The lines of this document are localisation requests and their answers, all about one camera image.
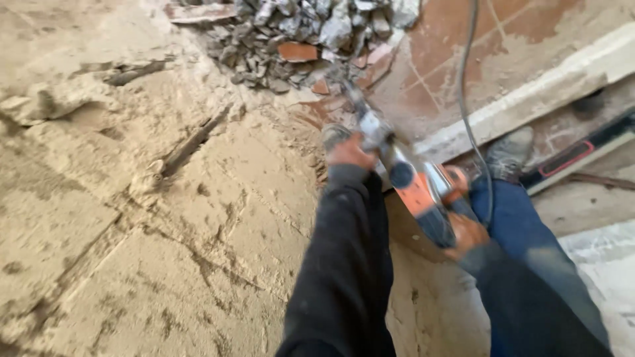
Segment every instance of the gray cable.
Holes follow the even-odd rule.
[[[467,33],[467,42],[465,44],[465,50],[463,52],[463,57],[461,58],[461,63],[458,67],[458,106],[461,108],[461,118],[463,119],[463,123],[465,124],[465,130],[467,131],[467,136],[470,138],[470,144],[472,144],[472,148],[476,155],[478,156],[481,162],[481,170],[485,172],[487,177],[487,190],[488,190],[488,199],[489,199],[489,207],[488,213],[484,221],[482,222],[485,228],[489,228],[491,223],[491,216],[494,211],[494,189],[493,184],[491,182],[491,173],[487,169],[487,163],[481,154],[481,151],[478,149],[478,145],[476,144],[476,139],[474,139],[474,134],[472,133],[472,127],[470,126],[470,122],[467,120],[467,107],[465,106],[465,66],[467,65],[467,59],[470,55],[470,49],[472,47],[472,42],[474,40],[474,31],[476,30],[476,19],[478,18],[478,0],[471,1],[471,14],[470,14],[470,22],[469,22],[469,31]]]

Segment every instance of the rubble pile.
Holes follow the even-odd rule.
[[[355,79],[370,51],[415,23],[420,0],[180,1],[164,12],[200,32],[208,56],[233,71],[234,84],[280,94],[323,81],[319,72],[329,63],[348,67]]]

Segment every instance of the dusty sneaker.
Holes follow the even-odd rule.
[[[352,132],[339,123],[327,124],[322,127],[322,144],[326,152],[330,152],[335,145],[346,141]]]
[[[533,147],[533,129],[525,126],[498,139],[487,150],[485,162],[495,180],[518,182]]]

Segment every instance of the orange power tool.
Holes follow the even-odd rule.
[[[355,107],[359,129],[364,134],[362,149],[379,150],[391,184],[414,216],[421,230],[438,247],[455,246],[456,237],[448,212],[478,222],[464,198],[469,190],[467,175],[456,166],[421,161],[395,136],[392,126],[370,107],[361,90],[344,82],[344,92]]]

